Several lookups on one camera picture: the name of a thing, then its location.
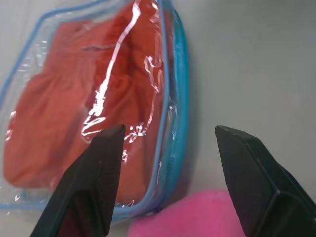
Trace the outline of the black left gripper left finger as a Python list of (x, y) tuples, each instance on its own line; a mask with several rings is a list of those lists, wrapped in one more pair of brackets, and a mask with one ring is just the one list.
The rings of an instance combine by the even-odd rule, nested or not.
[(125, 126), (103, 129), (64, 172), (33, 237), (105, 237), (119, 186)]

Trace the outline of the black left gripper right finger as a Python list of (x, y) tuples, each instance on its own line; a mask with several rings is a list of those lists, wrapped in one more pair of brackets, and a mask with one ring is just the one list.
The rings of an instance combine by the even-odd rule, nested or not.
[(247, 237), (314, 237), (316, 204), (257, 137), (218, 125), (225, 182)]

